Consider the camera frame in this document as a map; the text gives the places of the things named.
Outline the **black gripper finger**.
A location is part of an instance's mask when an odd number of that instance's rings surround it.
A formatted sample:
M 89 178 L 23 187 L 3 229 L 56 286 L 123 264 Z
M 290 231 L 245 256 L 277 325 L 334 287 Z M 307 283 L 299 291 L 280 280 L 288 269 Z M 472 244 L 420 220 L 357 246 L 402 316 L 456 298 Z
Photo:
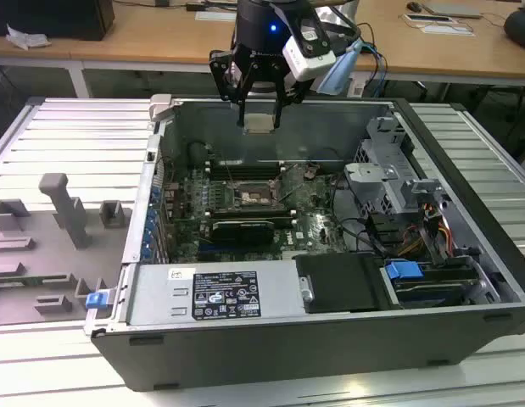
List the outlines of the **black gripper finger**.
M 256 61 L 247 48 L 213 50 L 209 68 L 222 101 L 239 107 L 237 125 L 244 127 L 245 104 L 254 84 Z
M 307 93 L 306 81 L 295 81 L 291 88 L 285 88 L 285 76 L 287 74 L 284 65 L 278 62 L 271 64 L 271 77 L 276 88 L 276 101 L 273 112 L 273 126 L 279 128 L 281 124 L 282 110 L 291 104 L 300 104 L 304 101 Z

